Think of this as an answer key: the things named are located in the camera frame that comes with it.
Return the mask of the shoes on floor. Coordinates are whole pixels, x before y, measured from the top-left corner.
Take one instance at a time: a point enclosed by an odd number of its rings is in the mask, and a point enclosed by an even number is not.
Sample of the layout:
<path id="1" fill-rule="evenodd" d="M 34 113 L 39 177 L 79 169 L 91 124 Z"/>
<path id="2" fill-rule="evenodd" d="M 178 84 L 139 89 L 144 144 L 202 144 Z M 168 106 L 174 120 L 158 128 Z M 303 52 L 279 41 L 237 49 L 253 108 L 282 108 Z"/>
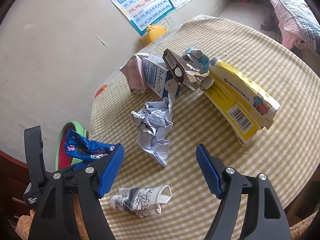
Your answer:
<path id="1" fill-rule="evenodd" d="M 260 28 L 265 31 L 275 31 L 276 29 L 276 21 L 274 16 L 271 14 L 267 14 L 263 20 L 263 23 L 260 25 Z"/>

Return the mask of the bed with plaid quilt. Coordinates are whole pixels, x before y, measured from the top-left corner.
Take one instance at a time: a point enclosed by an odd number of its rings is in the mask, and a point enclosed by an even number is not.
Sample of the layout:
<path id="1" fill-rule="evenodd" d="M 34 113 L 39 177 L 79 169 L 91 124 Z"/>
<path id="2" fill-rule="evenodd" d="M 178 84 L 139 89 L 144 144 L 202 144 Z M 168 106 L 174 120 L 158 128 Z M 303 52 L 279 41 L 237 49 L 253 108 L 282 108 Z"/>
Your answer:
<path id="1" fill-rule="evenodd" d="M 282 35 L 282 45 L 287 49 L 309 48 L 319 55 L 319 23 L 304 0 L 270 0 L 278 27 Z"/>

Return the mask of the pink white carton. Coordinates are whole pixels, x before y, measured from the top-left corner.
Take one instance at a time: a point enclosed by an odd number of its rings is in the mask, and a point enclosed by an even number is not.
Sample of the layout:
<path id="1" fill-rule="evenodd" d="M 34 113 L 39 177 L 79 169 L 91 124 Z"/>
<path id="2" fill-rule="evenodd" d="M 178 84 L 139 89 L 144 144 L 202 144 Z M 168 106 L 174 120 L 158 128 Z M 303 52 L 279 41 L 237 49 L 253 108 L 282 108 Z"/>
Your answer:
<path id="1" fill-rule="evenodd" d="M 131 94 L 146 92 L 148 85 L 144 79 L 143 62 L 137 54 L 134 54 L 119 70 L 125 75 Z"/>

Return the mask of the yellow cardboard box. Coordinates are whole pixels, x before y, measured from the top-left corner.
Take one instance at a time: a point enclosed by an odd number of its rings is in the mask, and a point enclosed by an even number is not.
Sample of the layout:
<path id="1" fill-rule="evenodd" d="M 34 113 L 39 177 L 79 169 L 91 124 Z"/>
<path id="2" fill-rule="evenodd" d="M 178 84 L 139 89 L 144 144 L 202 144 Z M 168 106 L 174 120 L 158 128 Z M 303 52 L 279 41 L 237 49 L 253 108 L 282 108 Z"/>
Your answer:
<path id="1" fill-rule="evenodd" d="M 248 144 L 258 130 L 269 129 L 280 103 L 230 64 L 214 57 L 209 77 L 201 83 L 204 95 L 232 126 L 240 144 Z"/>

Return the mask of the blue white milk carton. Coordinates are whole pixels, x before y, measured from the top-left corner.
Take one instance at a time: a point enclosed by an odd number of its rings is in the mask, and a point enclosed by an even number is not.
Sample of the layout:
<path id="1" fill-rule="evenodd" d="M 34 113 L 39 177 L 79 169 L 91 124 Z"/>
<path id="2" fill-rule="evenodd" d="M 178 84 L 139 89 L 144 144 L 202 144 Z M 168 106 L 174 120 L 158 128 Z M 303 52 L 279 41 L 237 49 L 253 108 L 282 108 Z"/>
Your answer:
<path id="1" fill-rule="evenodd" d="M 149 54 L 142 58 L 144 79 L 147 85 L 160 97 L 168 94 L 178 96 L 181 86 L 175 81 L 161 57 Z"/>

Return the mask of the floral paper cup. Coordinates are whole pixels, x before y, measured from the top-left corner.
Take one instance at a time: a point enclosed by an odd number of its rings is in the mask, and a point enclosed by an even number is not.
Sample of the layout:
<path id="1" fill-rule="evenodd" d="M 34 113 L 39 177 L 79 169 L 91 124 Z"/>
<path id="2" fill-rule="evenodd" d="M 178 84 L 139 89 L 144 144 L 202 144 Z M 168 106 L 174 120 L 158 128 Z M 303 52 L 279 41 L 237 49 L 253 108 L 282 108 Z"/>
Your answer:
<path id="1" fill-rule="evenodd" d="M 110 206 L 117 211 L 124 211 L 143 218 L 162 213 L 162 205 L 172 198 L 169 185 L 158 187 L 120 188 L 118 194 L 110 200 Z"/>

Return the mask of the dark brown cigarette box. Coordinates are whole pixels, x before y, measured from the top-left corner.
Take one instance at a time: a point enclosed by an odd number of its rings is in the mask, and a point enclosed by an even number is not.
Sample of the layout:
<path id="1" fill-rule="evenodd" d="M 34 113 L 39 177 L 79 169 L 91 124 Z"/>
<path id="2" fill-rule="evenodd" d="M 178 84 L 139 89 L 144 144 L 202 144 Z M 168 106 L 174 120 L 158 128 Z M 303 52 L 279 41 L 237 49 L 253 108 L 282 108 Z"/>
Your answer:
<path id="1" fill-rule="evenodd" d="M 191 70 L 191 65 L 189 64 L 189 62 L 178 56 L 170 49 L 166 49 L 164 51 L 163 60 L 176 82 L 179 85 L 184 83 L 185 72 L 187 70 Z"/>

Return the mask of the blue snack wrapper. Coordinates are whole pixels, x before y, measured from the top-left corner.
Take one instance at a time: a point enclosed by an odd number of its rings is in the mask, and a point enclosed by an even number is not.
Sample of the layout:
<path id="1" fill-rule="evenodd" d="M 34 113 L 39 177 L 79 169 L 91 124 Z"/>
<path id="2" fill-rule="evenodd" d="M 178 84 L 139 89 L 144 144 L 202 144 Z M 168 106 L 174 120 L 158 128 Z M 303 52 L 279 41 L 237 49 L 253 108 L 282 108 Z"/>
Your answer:
<path id="1" fill-rule="evenodd" d="M 76 131 L 70 129 L 66 135 L 65 150 L 69 157 L 91 163 L 104 156 L 109 156 L 115 144 L 104 144 L 89 140 Z"/>

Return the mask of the wall power outlet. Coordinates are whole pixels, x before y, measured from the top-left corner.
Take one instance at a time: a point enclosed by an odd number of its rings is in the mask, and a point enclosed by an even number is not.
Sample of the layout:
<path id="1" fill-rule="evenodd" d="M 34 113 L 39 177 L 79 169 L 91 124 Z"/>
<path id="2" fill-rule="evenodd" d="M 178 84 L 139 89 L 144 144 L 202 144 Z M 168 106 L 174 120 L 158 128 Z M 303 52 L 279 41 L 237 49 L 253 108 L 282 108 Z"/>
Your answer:
<path id="1" fill-rule="evenodd" d="M 170 28 L 176 25 L 176 18 L 169 14 L 165 18 L 163 18 L 159 23 L 160 26 L 163 26 L 165 29 L 169 30 Z"/>

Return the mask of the yellow duck stool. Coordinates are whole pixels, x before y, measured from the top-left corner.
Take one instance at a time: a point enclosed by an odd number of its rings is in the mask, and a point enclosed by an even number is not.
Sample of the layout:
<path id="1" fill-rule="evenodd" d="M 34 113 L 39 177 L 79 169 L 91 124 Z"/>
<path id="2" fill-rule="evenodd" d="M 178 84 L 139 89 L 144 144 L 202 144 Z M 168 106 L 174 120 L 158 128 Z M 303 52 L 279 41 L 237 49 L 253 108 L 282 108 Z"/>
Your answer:
<path id="1" fill-rule="evenodd" d="M 146 33 L 140 38 L 140 40 L 143 46 L 147 46 L 155 42 L 158 38 L 162 37 L 167 32 L 168 30 L 166 27 L 158 24 L 151 24 L 147 26 Z"/>

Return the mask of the white paper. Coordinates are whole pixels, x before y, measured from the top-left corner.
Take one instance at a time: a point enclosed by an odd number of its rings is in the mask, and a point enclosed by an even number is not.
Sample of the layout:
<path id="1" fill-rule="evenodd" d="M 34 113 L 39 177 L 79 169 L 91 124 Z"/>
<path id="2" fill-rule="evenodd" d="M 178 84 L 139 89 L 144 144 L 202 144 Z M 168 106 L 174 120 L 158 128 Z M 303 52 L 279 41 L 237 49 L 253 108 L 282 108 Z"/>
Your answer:
<path id="1" fill-rule="evenodd" d="M 174 102 L 175 96 L 169 93 L 162 101 L 148 101 L 143 109 L 131 112 L 131 120 L 138 128 L 137 145 L 164 167 L 170 153 L 166 137 L 173 128 Z"/>

